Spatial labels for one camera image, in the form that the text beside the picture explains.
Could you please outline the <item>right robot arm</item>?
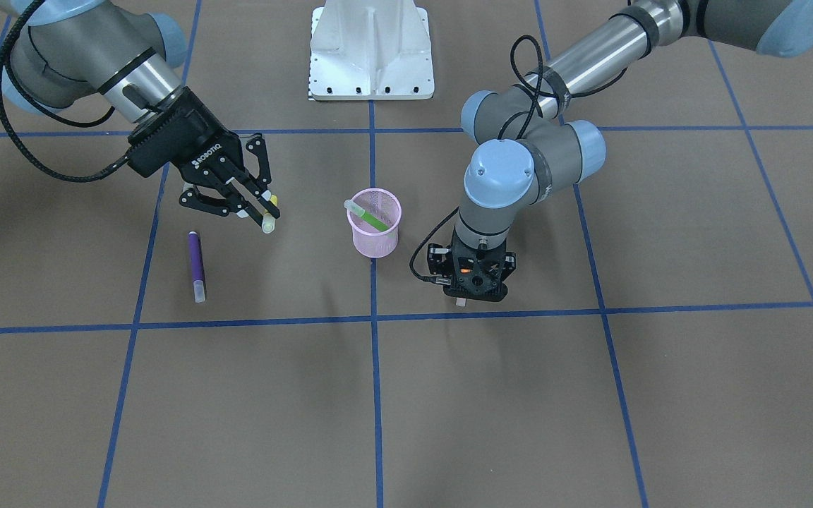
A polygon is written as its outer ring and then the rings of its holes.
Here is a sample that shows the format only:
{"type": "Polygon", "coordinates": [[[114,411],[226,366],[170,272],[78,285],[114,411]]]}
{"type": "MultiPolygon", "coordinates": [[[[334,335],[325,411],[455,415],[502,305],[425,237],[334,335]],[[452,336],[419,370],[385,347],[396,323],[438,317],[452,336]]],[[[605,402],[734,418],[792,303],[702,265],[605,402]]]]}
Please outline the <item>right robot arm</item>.
{"type": "Polygon", "coordinates": [[[148,177],[165,164],[185,187],[179,203],[197,211],[254,219],[271,234],[280,216],[269,190],[267,144],[241,139],[177,74],[187,42],[174,19],[130,13],[110,1],[0,1],[15,20],[0,47],[0,122],[32,165],[62,182],[89,183],[127,165],[148,177]],[[59,116],[81,97],[103,96],[103,120],[123,116],[135,128],[122,157],[91,176],[46,167],[16,134],[4,99],[75,128],[96,128],[59,116]]]}

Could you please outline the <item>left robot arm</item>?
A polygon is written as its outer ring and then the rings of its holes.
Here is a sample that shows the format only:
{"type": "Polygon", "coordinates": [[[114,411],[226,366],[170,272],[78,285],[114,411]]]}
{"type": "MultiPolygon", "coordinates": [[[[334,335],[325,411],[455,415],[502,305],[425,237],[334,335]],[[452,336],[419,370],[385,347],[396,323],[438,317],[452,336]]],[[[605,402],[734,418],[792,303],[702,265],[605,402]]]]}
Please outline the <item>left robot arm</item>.
{"type": "Polygon", "coordinates": [[[810,302],[812,290],[754,138],[795,142],[793,106],[813,52],[799,60],[735,49],[777,112],[749,121],[719,42],[690,39],[637,64],[612,90],[574,101],[567,120],[603,129],[607,161],[580,186],[520,213],[509,249],[519,271],[500,308],[655,308],[810,302]]]}

